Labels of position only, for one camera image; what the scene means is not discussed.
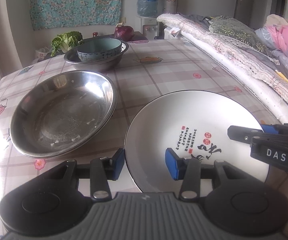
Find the paper roll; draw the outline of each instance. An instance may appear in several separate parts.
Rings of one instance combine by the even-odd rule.
[[[178,0],[164,0],[163,13],[177,13]]]

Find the light blue bowl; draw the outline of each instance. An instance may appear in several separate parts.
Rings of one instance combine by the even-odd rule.
[[[80,60],[94,61],[114,57],[121,52],[122,42],[117,39],[91,39],[77,47]]]

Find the red onion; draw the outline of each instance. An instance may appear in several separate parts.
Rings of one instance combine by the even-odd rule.
[[[123,23],[116,25],[114,37],[122,41],[130,41],[134,36],[134,29],[131,26],[122,26]]]

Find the white ceramic plate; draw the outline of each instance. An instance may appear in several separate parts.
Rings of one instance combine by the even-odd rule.
[[[172,180],[165,164],[165,150],[171,147],[179,157],[194,156],[206,164],[228,161],[264,182],[269,165],[250,157],[249,144],[229,139],[231,125],[262,129],[249,111],[225,96],[200,90],[163,95],[143,107],[129,126],[129,172],[143,192],[178,194],[182,181]],[[210,191],[211,181],[202,180],[201,196]]]

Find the teal floral fabric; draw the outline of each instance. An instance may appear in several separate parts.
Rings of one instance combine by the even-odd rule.
[[[31,0],[34,30],[85,25],[116,25],[122,0]]]

